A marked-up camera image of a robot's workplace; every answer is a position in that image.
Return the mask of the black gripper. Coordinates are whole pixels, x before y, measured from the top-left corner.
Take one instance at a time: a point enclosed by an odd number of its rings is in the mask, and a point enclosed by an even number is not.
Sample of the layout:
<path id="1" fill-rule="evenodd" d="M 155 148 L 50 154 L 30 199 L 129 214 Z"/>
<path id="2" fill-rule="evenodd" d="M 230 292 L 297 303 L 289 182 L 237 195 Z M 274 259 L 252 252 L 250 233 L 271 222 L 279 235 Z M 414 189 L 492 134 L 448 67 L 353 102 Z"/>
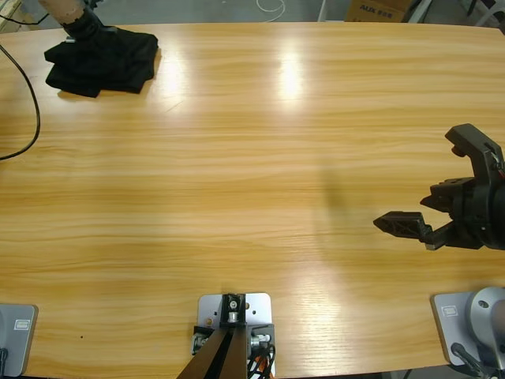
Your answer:
<path id="1" fill-rule="evenodd" d="M 434 230 L 421 212 L 388 212 L 373 221 L 382 232 L 397 238 L 416 239 L 427 250 L 442 246 L 478 250 L 504 249 L 504 180 L 489 185 L 475 178 L 450 178 L 430 187 L 420 202 L 447 213 L 451 222 Z"/>
<path id="2" fill-rule="evenodd" d="M 117 28 L 106 26 L 94 12 L 94 6 L 65 6 L 61 13 L 61 26 L 68 41 L 90 41 L 115 34 Z"/>

